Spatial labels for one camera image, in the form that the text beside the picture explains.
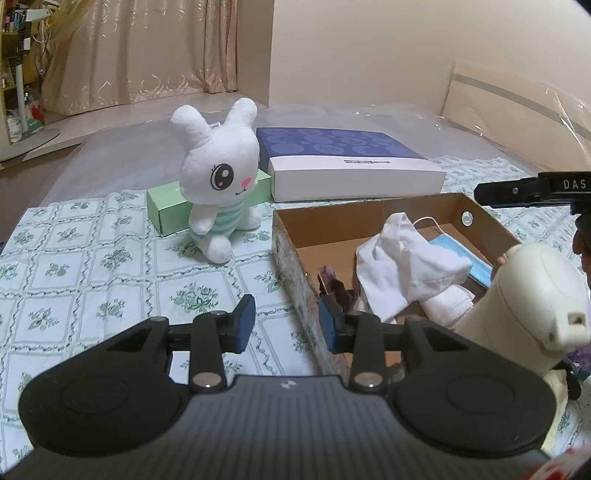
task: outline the ear loop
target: ear loop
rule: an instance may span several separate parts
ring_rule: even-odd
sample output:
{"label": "ear loop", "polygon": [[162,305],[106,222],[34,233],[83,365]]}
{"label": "ear loop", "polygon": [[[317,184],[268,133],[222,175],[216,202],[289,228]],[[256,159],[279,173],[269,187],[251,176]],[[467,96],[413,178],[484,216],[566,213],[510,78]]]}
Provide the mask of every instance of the ear loop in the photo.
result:
{"label": "ear loop", "polygon": [[419,220],[415,220],[413,222],[413,226],[415,226],[416,223],[419,223],[421,220],[433,220],[433,223],[435,223],[435,225],[437,225],[437,229],[441,232],[442,235],[447,235],[439,226],[439,224],[437,223],[437,220],[435,220],[435,218],[433,217],[421,217],[419,218]]}

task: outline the blue patterned box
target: blue patterned box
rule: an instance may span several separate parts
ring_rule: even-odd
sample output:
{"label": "blue patterned box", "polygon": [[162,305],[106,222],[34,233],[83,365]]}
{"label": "blue patterned box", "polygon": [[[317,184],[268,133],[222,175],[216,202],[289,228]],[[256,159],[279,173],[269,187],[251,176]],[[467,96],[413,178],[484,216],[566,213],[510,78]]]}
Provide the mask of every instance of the blue patterned box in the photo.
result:
{"label": "blue patterned box", "polygon": [[258,128],[259,167],[277,202],[439,193],[445,173],[388,135],[326,128]]}

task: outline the screw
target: screw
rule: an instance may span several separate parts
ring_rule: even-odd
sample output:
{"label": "screw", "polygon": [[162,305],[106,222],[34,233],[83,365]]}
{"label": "screw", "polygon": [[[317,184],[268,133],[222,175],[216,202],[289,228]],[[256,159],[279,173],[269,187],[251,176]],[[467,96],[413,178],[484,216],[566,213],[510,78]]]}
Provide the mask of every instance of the screw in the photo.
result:
{"label": "screw", "polygon": [[361,387],[372,388],[379,387],[384,381],[384,378],[376,372],[361,372],[355,375],[353,381]]}
{"label": "screw", "polygon": [[193,383],[198,387],[212,388],[216,387],[222,382],[222,377],[213,372],[201,372],[193,375]]}

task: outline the floral tablecloth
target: floral tablecloth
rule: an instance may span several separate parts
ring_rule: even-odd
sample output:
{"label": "floral tablecloth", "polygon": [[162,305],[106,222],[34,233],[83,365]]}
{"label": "floral tablecloth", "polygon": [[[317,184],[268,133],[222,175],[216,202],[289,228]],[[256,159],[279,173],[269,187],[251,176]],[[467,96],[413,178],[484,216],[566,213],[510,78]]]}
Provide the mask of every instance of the floral tablecloth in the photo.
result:
{"label": "floral tablecloth", "polygon": [[[435,160],[444,191],[471,194],[482,181],[524,176],[505,160]],[[256,232],[235,232],[234,258],[207,263],[186,232],[159,237],[144,191],[72,200],[27,210],[0,255],[0,469],[30,451],[18,397],[40,372],[148,316],[190,322],[208,310],[232,310],[244,293],[256,298],[256,322],[242,355],[225,355],[237,372],[311,375],[319,371],[306,334],[271,259],[273,209],[329,202],[264,203]],[[574,220],[565,207],[491,212],[522,241],[543,241],[578,268],[571,251]],[[176,353],[171,377],[187,381],[188,354]],[[591,390],[569,404],[557,451],[591,440]]]}

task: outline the white cloth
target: white cloth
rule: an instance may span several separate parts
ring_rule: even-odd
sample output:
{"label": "white cloth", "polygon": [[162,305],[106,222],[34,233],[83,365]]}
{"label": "white cloth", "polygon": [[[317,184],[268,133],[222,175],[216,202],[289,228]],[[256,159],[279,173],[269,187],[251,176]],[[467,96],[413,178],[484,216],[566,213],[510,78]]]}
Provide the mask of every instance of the white cloth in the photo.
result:
{"label": "white cloth", "polygon": [[461,285],[449,285],[439,295],[421,301],[427,317],[449,329],[474,306],[474,294]]}
{"label": "white cloth", "polygon": [[357,277],[372,311],[382,322],[414,300],[430,299],[463,283],[472,263],[427,242],[406,213],[393,213],[382,232],[357,248]]}

